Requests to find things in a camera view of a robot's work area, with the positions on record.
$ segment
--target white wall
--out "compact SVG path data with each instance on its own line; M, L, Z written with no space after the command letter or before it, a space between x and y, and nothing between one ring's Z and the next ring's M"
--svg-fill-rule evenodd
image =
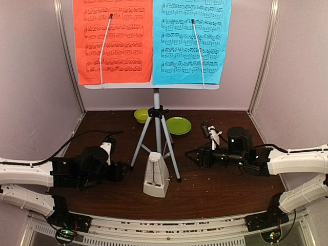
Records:
M255 122L283 148L328 143L328 2L282 0L274 50ZM315 174L285 175L294 188ZM308 206L318 245L328 242L328 200Z
M62 0L62 3L75 65L72 1ZM270 0L233 0L227 57L220 89L161 90L161 102L165 108L248 109L262 59L270 9ZM80 92L87 110L126 110L153 105L150 89L88 90L80 87Z
M52 0L0 0L0 156L42 159L70 136L80 111ZM0 244L19 243L28 211L0 203Z

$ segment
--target music staff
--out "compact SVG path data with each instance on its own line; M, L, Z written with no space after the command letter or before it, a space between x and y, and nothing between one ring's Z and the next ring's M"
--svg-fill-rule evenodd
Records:
M219 57L217 49L202 49L203 60L213 60ZM162 48L160 56L162 58L199 59L198 48Z
M108 19L109 15L113 14L115 19L123 19L124 21L139 21L145 17L144 7L125 7L125 8L106 8L106 7L96 7L84 10L84 21L99 21L102 19Z
M204 61L204 73L215 73L218 71L218 62L214 61ZM200 61L165 61L161 63L161 71L163 73L175 73L175 72L182 72L182 73L194 73L201 70Z
M221 37L219 35L212 34L200 34L198 35L199 43L204 46L218 47L221 42ZM161 43L169 45L184 45L184 46L194 46L197 45L196 37L194 34L179 34L179 33L166 33L161 36Z
M142 70L142 61L138 58L103 59L101 61L103 72L138 72ZM99 60L86 62L87 72L99 72Z
M162 19L161 28L166 32L179 31L179 30L192 30L190 25L190 19ZM195 20L195 26L197 30L203 30L204 32L221 31L221 22L211 22L208 20Z
M130 1L130 2L145 2L146 0L125 0L125 1ZM116 3L116 2L123 2L123 0L84 0L84 4Z
M162 4L161 12L165 15L204 16L204 18L219 19L223 17L223 8L206 7L203 5Z
M85 46L86 56L100 56L101 48L103 44L101 42L87 44ZM141 55L142 43L141 42L108 42L105 44L103 55Z
M204 3L205 5L222 5L224 4L224 0L185 0L186 3L194 2L194 3Z
M104 25L91 25L85 27L84 29L84 37L86 39L101 39L104 40L106 27ZM109 33L107 34L107 38L136 38L144 36L144 28L139 24L130 24L130 25L122 25L122 24L113 24L109 28Z

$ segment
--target small white object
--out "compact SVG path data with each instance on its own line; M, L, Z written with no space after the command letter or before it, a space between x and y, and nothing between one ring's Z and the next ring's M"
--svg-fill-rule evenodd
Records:
M151 152L148 157L143 191L145 194L164 198L169 187L169 170L160 153Z
M220 137L219 135L222 134L222 131L219 131L218 133L216 133L215 131L215 127L214 126L210 126L208 127L208 131L212 140L212 150L216 149L216 145L220 146Z
M112 144L110 142L103 142L100 146L102 149L104 149L108 154L108 160L106 161L108 165L111 164L111 149Z

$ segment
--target orange sheet music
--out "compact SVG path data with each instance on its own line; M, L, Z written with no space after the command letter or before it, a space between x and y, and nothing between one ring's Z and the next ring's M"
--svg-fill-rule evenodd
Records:
M80 85L149 82L152 72L152 0L74 0L75 52Z

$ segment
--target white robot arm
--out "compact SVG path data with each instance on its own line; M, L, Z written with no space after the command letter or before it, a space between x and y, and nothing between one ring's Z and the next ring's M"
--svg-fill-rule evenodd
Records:
M208 122L201 125L203 135L211 143L186 152L186 157L199 167L210 168L215 163L235 166L255 176L270 176L292 172L315 172L318 176L303 185L272 197L268 210L245 218L249 231L262 230L288 222L287 213L328 195L328 145L315 148L284 150L276 145L253 146L248 130L228 129L228 140L222 139ZM220 147L221 138L228 147Z
M70 213L63 197L39 194L17 184L83 190L104 179L121 181L128 165L111 161L114 145L115 140L108 137L100 147L86 147L74 158L52 157L44 161L0 158L0 201L38 212L48 223L60 228L88 232L91 218Z
M294 172L315 172L318 176L303 185L284 192L279 199L279 208L289 213L292 210L328 196L328 145L309 149L288 150L283 153L273 149L269 154L270 175Z

